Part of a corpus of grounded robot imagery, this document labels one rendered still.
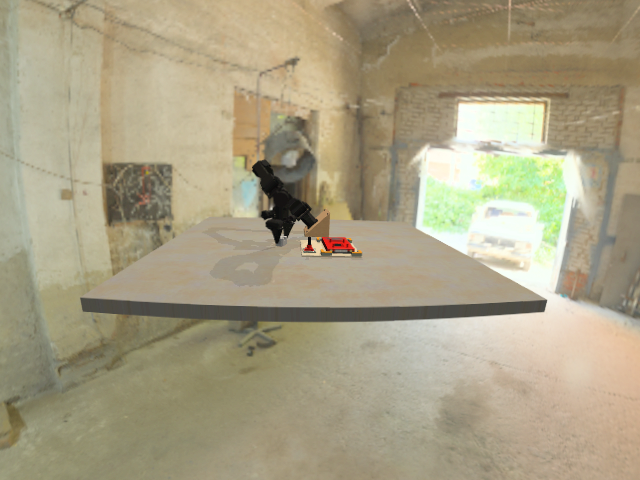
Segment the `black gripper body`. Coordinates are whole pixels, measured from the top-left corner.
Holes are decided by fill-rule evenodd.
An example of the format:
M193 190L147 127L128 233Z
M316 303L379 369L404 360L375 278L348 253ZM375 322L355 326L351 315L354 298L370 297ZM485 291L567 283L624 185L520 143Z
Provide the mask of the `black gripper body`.
M283 206L283 207L278 207L278 206L273 206L273 209L275 209L275 219L269 219L266 221L265 227L270 227L270 228L281 228L283 226L283 223L292 223L292 222L296 222L296 217L295 215L289 215L289 209L290 206L289 204Z

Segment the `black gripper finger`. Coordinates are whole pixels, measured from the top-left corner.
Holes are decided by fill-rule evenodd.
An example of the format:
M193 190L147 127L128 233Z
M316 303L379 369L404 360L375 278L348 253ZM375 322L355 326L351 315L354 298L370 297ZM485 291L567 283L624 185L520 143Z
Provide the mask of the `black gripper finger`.
M277 229L277 228L267 227L267 229L269 229L272 232L274 241L276 244L278 244L283 228L281 227Z
M284 236L286 236L288 238L288 235L293 227L295 223L283 223L283 232L284 232Z

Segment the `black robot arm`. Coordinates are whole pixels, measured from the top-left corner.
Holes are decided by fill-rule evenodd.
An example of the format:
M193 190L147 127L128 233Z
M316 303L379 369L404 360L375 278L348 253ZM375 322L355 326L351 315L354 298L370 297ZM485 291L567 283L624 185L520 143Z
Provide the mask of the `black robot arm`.
M283 207L289 204L290 213L295 215L298 221L301 219L308 229L318 221L309 212L312 208L306 202L293 197L290 192L283 187L283 182L279 177L274 176L271 165L265 159L258 160L252 168L252 172L261 179L261 189L269 199L274 197L273 202L276 206ZM264 218L264 220L268 218L275 219L275 209L273 209L273 207L269 211L263 210L261 214L261 217Z

